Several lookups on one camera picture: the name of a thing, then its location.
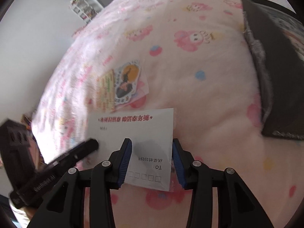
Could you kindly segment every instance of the white wall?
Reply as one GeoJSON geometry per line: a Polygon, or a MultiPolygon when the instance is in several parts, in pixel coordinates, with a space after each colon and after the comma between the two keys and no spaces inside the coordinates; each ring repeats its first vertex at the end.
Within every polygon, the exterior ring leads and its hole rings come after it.
{"type": "MultiPolygon", "coordinates": [[[[15,0],[0,22],[0,122],[19,121],[35,107],[84,22],[70,0],[15,0]]],[[[11,187],[0,169],[0,194],[11,187]]]]}

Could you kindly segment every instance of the silver screw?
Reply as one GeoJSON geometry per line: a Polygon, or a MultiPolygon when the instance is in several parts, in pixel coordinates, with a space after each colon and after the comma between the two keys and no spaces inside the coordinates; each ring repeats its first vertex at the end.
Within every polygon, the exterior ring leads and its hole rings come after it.
{"type": "Polygon", "coordinates": [[[235,173],[235,170],[234,169],[232,169],[232,168],[227,168],[227,173],[228,174],[230,174],[230,175],[232,175],[232,174],[234,174],[235,173]]]}
{"type": "Polygon", "coordinates": [[[104,167],[107,167],[107,166],[109,166],[110,164],[111,164],[111,162],[110,162],[109,160],[103,161],[103,162],[101,163],[101,165],[104,166],[104,167]]]}
{"type": "Polygon", "coordinates": [[[200,161],[198,161],[198,160],[195,160],[195,161],[193,161],[193,163],[192,163],[194,166],[196,166],[196,167],[198,167],[198,166],[201,166],[202,165],[202,163],[200,162],[200,161]]]}
{"type": "Polygon", "coordinates": [[[76,171],[77,171],[76,168],[70,168],[70,169],[68,170],[68,173],[69,173],[69,174],[74,174],[76,171]]]}

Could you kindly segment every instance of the white envelope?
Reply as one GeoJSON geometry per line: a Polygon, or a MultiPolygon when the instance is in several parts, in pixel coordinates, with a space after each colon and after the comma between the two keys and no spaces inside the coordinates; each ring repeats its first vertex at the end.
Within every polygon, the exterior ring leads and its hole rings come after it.
{"type": "Polygon", "coordinates": [[[89,115],[87,138],[99,142],[97,152],[83,162],[85,168],[109,159],[124,139],[132,140],[125,183],[169,191],[173,137],[173,109],[89,115]]]}

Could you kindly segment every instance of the bed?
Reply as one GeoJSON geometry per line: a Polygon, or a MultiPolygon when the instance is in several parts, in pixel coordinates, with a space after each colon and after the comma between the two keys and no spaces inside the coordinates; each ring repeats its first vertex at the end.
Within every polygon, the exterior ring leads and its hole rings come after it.
{"type": "MultiPolygon", "coordinates": [[[[270,1],[293,10],[287,0],[270,1]]],[[[183,148],[210,168],[234,168],[274,227],[285,227],[304,197],[304,147],[261,136],[243,30],[240,0],[114,0],[79,33],[45,88],[32,122],[45,162],[85,139],[88,113],[99,110],[97,78],[136,60],[149,93],[143,81],[138,98],[119,110],[174,108],[173,136],[183,148]]],[[[185,227],[191,191],[174,175],[171,185],[112,191],[116,226],[185,227]]]]}

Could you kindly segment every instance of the photo sticker of person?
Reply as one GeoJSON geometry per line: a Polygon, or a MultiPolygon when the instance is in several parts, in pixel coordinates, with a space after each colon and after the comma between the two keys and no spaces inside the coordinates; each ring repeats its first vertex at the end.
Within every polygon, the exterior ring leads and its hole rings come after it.
{"type": "Polygon", "coordinates": [[[137,60],[125,63],[115,71],[115,104],[128,103],[136,92],[137,81],[140,75],[140,66],[137,60]]]}

